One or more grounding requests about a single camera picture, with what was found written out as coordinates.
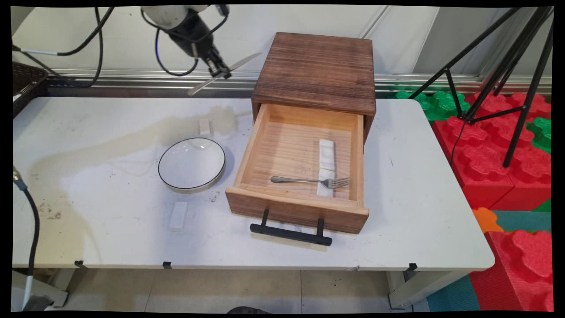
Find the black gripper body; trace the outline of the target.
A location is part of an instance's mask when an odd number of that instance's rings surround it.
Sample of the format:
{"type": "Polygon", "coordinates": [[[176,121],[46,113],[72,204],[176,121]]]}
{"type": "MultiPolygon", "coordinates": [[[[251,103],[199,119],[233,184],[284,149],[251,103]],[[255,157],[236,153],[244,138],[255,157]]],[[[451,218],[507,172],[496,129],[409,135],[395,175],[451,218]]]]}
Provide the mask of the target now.
{"type": "Polygon", "coordinates": [[[213,35],[209,32],[210,29],[196,12],[188,12],[180,24],[167,30],[169,37],[189,56],[207,63],[222,63],[213,44],[213,35]]]}

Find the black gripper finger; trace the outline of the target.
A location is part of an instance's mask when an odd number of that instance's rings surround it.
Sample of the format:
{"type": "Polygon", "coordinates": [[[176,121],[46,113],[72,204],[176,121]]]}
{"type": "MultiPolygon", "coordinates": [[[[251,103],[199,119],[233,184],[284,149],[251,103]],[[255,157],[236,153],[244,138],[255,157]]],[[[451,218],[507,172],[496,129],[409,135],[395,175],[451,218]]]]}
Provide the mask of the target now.
{"type": "Polygon", "coordinates": [[[207,66],[212,78],[222,74],[224,71],[224,62],[218,54],[209,54],[207,57],[207,66]]]}
{"type": "Polygon", "coordinates": [[[231,77],[231,70],[222,59],[218,49],[215,47],[215,76],[221,75],[221,78],[229,79],[231,77]]]}

